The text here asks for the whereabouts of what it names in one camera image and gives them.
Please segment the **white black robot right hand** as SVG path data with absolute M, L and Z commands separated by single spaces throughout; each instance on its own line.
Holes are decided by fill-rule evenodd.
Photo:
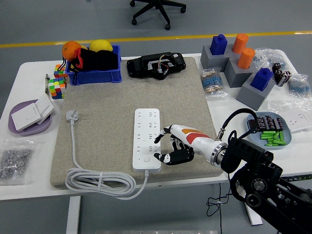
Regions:
M 154 154 L 157 160 L 166 165 L 190 162 L 194 159 L 195 154 L 204 155 L 206 159 L 210 159 L 214 149 L 220 144 L 219 141 L 213 140 L 195 128 L 177 124 L 163 128 L 154 143 L 160 142 L 166 134 L 170 135 L 173 151 L 167 154 Z

